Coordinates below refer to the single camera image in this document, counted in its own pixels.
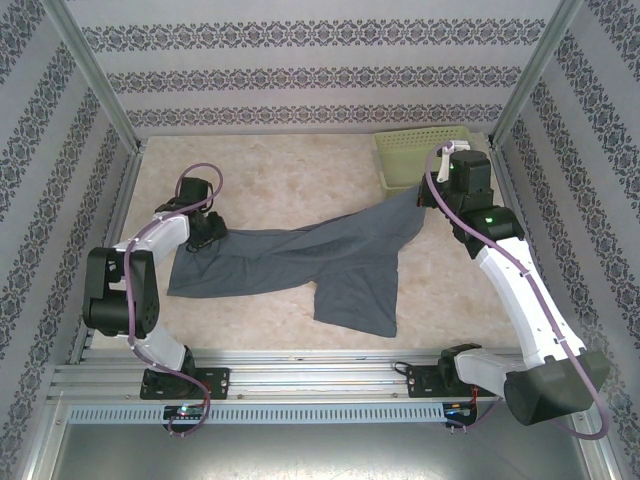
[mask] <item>plastic basket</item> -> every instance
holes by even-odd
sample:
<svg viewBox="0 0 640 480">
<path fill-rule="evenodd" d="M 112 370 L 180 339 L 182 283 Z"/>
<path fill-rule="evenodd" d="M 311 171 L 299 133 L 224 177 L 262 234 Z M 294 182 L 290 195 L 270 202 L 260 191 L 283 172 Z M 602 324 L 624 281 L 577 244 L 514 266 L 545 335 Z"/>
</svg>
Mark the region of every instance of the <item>plastic basket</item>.
<svg viewBox="0 0 640 480">
<path fill-rule="evenodd" d="M 424 173 L 424 162 L 432 148 L 447 140 L 471 141 L 465 127 L 430 127 L 374 134 L 377 148 L 378 174 L 386 198 L 418 185 Z M 433 169 L 440 168 L 438 159 Z"/>
</svg>

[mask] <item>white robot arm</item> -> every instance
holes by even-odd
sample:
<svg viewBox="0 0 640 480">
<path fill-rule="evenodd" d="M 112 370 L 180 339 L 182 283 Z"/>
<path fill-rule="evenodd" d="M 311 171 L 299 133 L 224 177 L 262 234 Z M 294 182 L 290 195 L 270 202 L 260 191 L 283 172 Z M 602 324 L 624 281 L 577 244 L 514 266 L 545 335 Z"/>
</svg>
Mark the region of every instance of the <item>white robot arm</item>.
<svg viewBox="0 0 640 480">
<path fill-rule="evenodd" d="M 523 358 L 511 361 L 477 345 L 454 347 L 443 352 L 441 359 L 454 364 L 453 368 L 440 365 L 441 371 L 455 377 L 445 378 L 445 383 L 477 385 L 505 398 L 513 415 L 525 425 L 588 409 L 593 398 L 561 343 L 566 342 L 596 389 L 606 379 L 609 361 L 602 352 L 585 349 L 538 275 L 515 215 L 506 207 L 493 205 L 491 164 L 486 155 L 473 150 L 455 151 L 451 152 L 449 162 L 444 179 L 442 172 L 431 173 L 430 182 L 426 176 L 423 178 L 418 205 L 441 207 L 428 186 L 431 183 L 446 204 L 448 214 L 454 214 L 463 225 L 495 242 L 528 271 L 522 273 L 497 249 L 485 245 L 457 222 L 451 222 L 454 237 L 466 246 L 471 258 L 493 283 L 515 328 Z M 538 287 L 558 324 L 559 335 L 553 331 L 527 277 Z"/>
<path fill-rule="evenodd" d="M 106 336 L 129 340 L 129 310 L 124 284 L 124 258 L 127 247 L 135 241 L 130 256 L 131 291 L 134 299 L 135 337 L 129 346 L 141 355 L 150 368 L 145 372 L 141 392 L 155 390 L 166 398 L 186 398 L 194 385 L 166 373 L 166 369 L 189 377 L 197 373 L 195 360 L 188 347 L 175 340 L 158 323 L 160 312 L 155 267 L 169 253 L 186 243 L 187 249 L 201 248 L 227 233 L 222 217 L 209 213 L 211 204 L 180 214 L 184 207 L 204 202 L 213 187 L 210 183 L 184 177 L 175 198 L 158 207 L 153 226 L 141 238 L 130 238 L 111 248 L 94 248 L 87 259 L 83 318 L 89 328 Z"/>
</svg>

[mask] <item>wall panel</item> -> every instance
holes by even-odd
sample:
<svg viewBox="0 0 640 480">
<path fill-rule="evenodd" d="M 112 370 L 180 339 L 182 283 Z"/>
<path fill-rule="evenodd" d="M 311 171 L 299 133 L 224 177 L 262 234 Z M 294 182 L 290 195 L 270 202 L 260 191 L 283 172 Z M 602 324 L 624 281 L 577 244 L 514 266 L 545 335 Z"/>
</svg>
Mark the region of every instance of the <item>wall panel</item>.
<svg viewBox="0 0 640 480">
<path fill-rule="evenodd" d="M 129 160 L 37 1 L 0 2 L 0 479 L 17 473 L 76 331 L 87 252 Z"/>
<path fill-rule="evenodd" d="M 557 3 L 68 5 L 147 137 L 453 123 L 489 132 Z"/>
<path fill-rule="evenodd" d="M 545 281 L 612 361 L 610 438 L 640 477 L 637 2 L 588 1 L 502 145 Z"/>
</svg>

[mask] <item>beige work surface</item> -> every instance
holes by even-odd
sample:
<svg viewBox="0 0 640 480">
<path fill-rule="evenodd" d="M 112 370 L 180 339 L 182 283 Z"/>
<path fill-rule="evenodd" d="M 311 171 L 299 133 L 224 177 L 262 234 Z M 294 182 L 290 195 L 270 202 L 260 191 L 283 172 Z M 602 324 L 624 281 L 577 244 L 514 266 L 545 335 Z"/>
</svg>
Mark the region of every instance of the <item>beige work surface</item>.
<svg viewBox="0 0 640 480">
<path fill-rule="evenodd" d="M 356 212 L 383 199 L 373 151 L 371 135 L 151 138 L 123 238 L 150 220 L 154 209 L 173 196 L 180 173 L 197 162 L 215 163 L 224 173 L 215 210 L 229 228 L 293 229 Z M 207 169 L 193 173 L 216 178 Z M 465 342 L 518 346 L 493 286 L 436 210 L 426 210 L 421 233 L 400 251 L 396 338 L 316 322 L 313 283 L 246 297 L 167 297 L 172 263 L 173 255 L 157 271 L 160 322 L 192 348 L 395 350 Z M 92 348 L 125 344 L 96 333 Z"/>
</svg>

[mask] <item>gray garment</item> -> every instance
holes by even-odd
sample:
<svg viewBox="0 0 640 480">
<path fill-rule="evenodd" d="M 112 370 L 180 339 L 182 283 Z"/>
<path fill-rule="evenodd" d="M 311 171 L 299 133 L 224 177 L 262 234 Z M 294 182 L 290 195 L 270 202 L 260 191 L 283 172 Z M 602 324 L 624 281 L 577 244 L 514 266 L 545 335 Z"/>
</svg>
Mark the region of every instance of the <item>gray garment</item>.
<svg viewBox="0 0 640 480">
<path fill-rule="evenodd" d="M 314 318 L 395 337 L 398 251 L 424 222 L 418 187 L 358 213 L 297 230 L 230 230 L 196 253 L 178 249 L 169 295 L 253 295 L 314 281 Z"/>
</svg>

